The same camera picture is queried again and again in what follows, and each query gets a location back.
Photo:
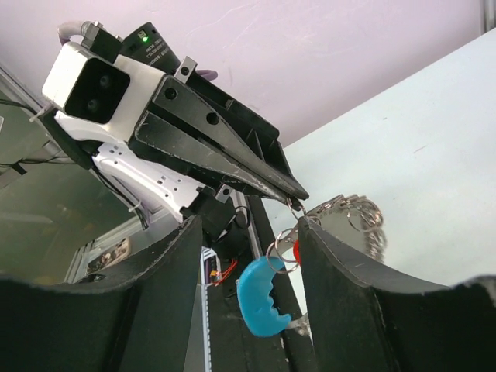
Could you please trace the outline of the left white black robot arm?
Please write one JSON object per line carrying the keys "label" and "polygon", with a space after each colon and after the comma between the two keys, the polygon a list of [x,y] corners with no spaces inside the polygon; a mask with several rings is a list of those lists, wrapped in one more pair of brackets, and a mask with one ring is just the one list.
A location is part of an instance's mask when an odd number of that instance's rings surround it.
{"label": "left white black robot arm", "polygon": [[179,58],[153,24],[122,38],[99,22],[73,21],[57,35],[39,119],[143,222],[158,209],[177,221],[197,215],[213,243],[236,216],[234,191],[301,210],[308,192],[278,130],[218,88],[215,71]]}

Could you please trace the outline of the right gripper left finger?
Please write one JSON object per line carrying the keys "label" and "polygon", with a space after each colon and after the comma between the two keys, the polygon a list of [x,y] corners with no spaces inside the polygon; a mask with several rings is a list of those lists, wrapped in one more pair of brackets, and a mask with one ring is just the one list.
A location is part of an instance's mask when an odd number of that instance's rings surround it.
{"label": "right gripper left finger", "polygon": [[202,250],[202,221],[76,284],[1,277],[3,371],[180,371]]}

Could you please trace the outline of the red key tag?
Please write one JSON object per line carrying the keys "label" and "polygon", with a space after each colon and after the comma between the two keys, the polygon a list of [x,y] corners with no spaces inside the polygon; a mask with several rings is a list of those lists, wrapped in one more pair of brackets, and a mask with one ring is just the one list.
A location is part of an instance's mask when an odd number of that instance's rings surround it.
{"label": "red key tag", "polygon": [[292,254],[294,257],[294,262],[298,265],[301,264],[301,258],[300,258],[300,253],[299,253],[299,241],[295,240],[293,247],[292,247]]}

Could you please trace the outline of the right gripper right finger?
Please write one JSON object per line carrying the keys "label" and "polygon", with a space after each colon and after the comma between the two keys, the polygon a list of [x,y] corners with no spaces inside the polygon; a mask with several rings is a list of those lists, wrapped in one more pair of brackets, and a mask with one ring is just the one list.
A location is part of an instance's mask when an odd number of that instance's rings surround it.
{"label": "right gripper right finger", "polygon": [[298,222],[321,371],[493,371],[495,279],[443,286],[399,272]]}

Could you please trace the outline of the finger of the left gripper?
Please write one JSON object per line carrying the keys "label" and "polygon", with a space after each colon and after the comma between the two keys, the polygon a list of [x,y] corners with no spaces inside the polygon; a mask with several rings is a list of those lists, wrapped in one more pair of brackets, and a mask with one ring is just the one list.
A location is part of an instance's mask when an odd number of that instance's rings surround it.
{"label": "finger of the left gripper", "polygon": [[291,173],[273,126],[207,81],[191,82],[190,86],[212,103],[239,135],[240,148],[236,153],[241,164],[253,171],[257,164],[269,166],[294,185],[294,197],[290,200],[308,198],[308,192]]}
{"label": "finger of the left gripper", "polygon": [[295,186],[267,165],[249,169],[204,140],[147,112],[133,131],[133,152],[210,188],[226,184],[245,195],[285,203],[295,196]]}

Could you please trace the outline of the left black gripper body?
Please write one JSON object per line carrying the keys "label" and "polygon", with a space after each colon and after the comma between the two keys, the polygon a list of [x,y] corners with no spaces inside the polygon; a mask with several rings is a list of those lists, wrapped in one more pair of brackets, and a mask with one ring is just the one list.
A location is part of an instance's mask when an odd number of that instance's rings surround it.
{"label": "left black gripper body", "polygon": [[116,66],[143,83],[155,78],[147,107],[130,137],[136,155],[187,175],[210,188],[240,189],[240,137],[221,112],[196,92],[191,82],[205,82],[193,60],[176,57],[146,64],[119,56]]}

